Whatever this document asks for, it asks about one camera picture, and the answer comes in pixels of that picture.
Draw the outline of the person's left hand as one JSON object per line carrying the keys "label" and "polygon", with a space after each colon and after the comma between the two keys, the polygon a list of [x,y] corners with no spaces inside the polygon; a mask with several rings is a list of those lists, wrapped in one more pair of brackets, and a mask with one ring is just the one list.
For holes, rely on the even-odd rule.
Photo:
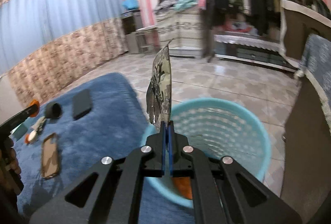
{"label": "person's left hand", "polygon": [[1,158],[5,160],[5,164],[9,166],[18,176],[21,174],[21,168],[16,157],[16,151],[13,148],[14,142],[7,137],[4,143],[1,144]]}

